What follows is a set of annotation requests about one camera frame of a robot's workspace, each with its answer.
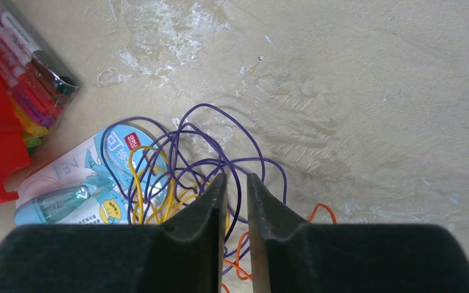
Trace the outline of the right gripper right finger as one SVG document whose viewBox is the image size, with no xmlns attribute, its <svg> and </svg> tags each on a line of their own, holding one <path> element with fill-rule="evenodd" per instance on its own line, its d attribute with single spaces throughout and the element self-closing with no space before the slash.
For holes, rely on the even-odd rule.
<svg viewBox="0 0 469 293">
<path fill-rule="evenodd" d="M 469 292 L 469 260 L 428 224 L 315 224 L 247 177 L 254 292 Z"/>
</svg>

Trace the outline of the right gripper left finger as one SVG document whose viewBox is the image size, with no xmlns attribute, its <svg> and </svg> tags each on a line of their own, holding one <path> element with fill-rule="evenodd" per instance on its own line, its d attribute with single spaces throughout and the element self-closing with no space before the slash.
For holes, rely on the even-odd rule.
<svg viewBox="0 0 469 293">
<path fill-rule="evenodd" d="M 24 225 L 0 244 L 0 292 L 220 292 L 227 177 L 160 225 Z"/>
</svg>

